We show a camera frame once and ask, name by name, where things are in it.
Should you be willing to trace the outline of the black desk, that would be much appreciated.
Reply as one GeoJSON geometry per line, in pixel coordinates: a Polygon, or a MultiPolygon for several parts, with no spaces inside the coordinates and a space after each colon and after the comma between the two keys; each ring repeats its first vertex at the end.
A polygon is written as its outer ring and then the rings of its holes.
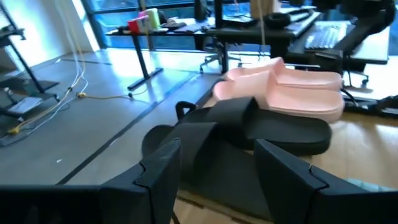
{"type": "Polygon", "coordinates": [[[133,84],[129,85],[127,89],[129,91],[133,91],[134,89],[138,88],[144,82],[150,80],[152,77],[156,76],[159,72],[162,72],[164,69],[159,67],[155,67],[152,72],[148,72],[146,63],[144,61],[144,57],[142,54],[142,48],[139,43],[140,36],[146,36],[151,38],[152,36],[166,36],[166,37],[209,37],[210,34],[207,33],[207,29],[213,28],[215,26],[215,18],[210,17],[204,21],[197,21],[194,18],[186,18],[186,19],[177,19],[178,22],[185,23],[185,26],[180,27],[178,29],[168,29],[164,27],[159,28],[157,30],[150,30],[147,32],[131,32],[130,30],[127,31],[125,29],[114,29],[111,30],[105,35],[110,37],[122,37],[127,36],[130,37],[134,43],[136,54],[139,60],[139,64],[141,66],[141,71],[143,74],[143,78],[134,82],[133,84]]]}

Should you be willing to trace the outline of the wooden shelf with black frame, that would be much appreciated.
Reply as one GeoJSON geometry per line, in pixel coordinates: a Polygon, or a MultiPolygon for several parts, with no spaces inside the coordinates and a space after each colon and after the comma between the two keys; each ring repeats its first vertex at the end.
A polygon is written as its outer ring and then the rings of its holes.
{"type": "MultiPolygon", "coordinates": [[[[398,119],[345,113],[331,127],[329,150],[305,161],[342,179],[398,189],[398,119]]],[[[272,224],[186,191],[174,211],[181,224],[272,224]]]]}

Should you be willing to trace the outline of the black floor stand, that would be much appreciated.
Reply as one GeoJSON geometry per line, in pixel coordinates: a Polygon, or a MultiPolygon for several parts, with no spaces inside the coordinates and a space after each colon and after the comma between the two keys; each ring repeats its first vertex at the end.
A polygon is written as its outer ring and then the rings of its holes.
{"type": "Polygon", "coordinates": [[[22,64],[22,71],[28,74],[27,78],[10,77],[0,81],[0,94],[6,96],[9,100],[8,105],[0,105],[0,116],[14,118],[22,123],[26,120],[26,115],[44,101],[53,98],[56,102],[61,102],[57,94],[48,92],[49,89],[59,83],[37,79],[11,40],[12,36],[19,36],[22,40],[25,40],[25,30],[16,25],[3,0],[0,0],[0,12],[4,14],[8,21],[7,26],[0,28],[0,49],[10,47],[17,60],[22,64]]]}

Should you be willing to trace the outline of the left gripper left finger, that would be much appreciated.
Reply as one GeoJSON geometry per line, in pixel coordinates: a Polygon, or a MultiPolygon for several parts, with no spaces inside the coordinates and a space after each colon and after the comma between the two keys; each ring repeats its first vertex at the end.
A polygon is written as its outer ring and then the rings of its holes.
{"type": "Polygon", "coordinates": [[[180,146],[173,139],[105,182],[102,224],[169,224],[180,182],[180,146]]]}

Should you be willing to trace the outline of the pink rubber slide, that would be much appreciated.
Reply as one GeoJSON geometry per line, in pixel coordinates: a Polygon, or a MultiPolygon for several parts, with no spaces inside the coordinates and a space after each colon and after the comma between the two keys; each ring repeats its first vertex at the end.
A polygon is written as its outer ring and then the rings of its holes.
{"type": "Polygon", "coordinates": [[[225,76],[228,80],[235,81],[239,77],[267,71],[273,72],[277,84],[281,86],[339,91],[343,84],[339,73],[287,68],[281,57],[267,59],[264,63],[249,68],[233,68],[225,76]]]}
{"type": "Polygon", "coordinates": [[[219,82],[213,87],[213,97],[217,101],[253,97],[262,109],[328,123],[338,121],[345,107],[338,91],[282,86],[271,71],[219,82]]]}

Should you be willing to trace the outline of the teal rubber slide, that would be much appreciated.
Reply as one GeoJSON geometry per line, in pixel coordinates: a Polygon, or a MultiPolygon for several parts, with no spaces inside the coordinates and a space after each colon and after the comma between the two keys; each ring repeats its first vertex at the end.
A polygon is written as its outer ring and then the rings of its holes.
{"type": "Polygon", "coordinates": [[[390,187],[385,187],[377,184],[373,184],[370,182],[364,182],[359,179],[347,179],[347,182],[354,184],[358,187],[361,187],[364,190],[370,191],[370,192],[390,192],[390,191],[398,191],[398,189],[395,188],[390,188],[390,187]]]}

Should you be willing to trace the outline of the red cup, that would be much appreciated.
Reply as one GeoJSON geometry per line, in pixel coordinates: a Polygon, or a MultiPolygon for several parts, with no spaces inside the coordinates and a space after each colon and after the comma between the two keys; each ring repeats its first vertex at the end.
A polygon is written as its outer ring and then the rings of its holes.
{"type": "Polygon", "coordinates": [[[127,22],[128,28],[132,34],[140,34],[141,33],[141,21],[136,19],[131,19],[127,22]]]}

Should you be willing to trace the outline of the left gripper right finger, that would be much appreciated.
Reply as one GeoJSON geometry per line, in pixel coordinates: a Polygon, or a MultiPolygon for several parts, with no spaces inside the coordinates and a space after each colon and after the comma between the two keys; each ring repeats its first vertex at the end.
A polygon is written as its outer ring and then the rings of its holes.
{"type": "Polygon", "coordinates": [[[262,139],[254,158],[275,224],[348,224],[348,200],[369,193],[262,139]]]}

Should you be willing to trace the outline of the yellow-green cup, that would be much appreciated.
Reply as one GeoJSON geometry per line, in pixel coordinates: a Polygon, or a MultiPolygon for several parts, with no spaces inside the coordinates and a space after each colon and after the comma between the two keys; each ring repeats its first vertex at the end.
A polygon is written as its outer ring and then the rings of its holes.
{"type": "Polygon", "coordinates": [[[150,26],[152,30],[157,30],[160,27],[160,18],[157,8],[151,8],[145,10],[146,15],[149,18],[150,26]]]}

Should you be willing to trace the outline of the black keyboard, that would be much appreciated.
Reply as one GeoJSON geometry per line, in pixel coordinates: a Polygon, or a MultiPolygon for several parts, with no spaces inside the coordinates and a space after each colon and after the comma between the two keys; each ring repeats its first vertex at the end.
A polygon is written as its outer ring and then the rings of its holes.
{"type": "Polygon", "coordinates": [[[348,25],[344,22],[319,21],[307,37],[304,49],[315,52],[332,49],[345,35],[348,25]]]}

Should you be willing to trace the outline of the office chair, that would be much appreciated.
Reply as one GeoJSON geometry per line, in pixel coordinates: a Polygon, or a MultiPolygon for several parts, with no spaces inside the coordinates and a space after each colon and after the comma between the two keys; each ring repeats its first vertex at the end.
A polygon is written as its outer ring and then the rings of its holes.
{"type": "Polygon", "coordinates": [[[206,44],[204,46],[203,51],[210,53],[210,55],[205,56],[204,62],[202,64],[200,64],[200,67],[199,67],[200,73],[204,73],[203,67],[205,65],[208,65],[211,62],[218,61],[218,63],[221,65],[222,58],[223,58],[223,54],[221,51],[222,47],[224,47],[224,45],[220,44],[220,43],[215,43],[212,45],[206,44]]]}

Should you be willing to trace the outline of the black rubber slide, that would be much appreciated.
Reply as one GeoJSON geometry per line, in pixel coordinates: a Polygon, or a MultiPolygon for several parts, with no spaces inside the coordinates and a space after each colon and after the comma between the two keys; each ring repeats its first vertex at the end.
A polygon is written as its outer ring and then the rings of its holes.
{"type": "Polygon", "coordinates": [[[179,190],[190,192],[237,212],[262,220],[271,215],[259,184],[254,157],[229,143],[216,123],[158,125],[142,141],[142,154],[179,138],[179,190]]]}
{"type": "Polygon", "coordinates": [[[332,137],[327,122],[262,109],[252,96],[207,108],[180,101],[175,111],[179,123],[217,123],[230,143],[246,150],[253,150],[255,139],[264,139],[293,155],[312,156],[327,151],[332,137]]]}

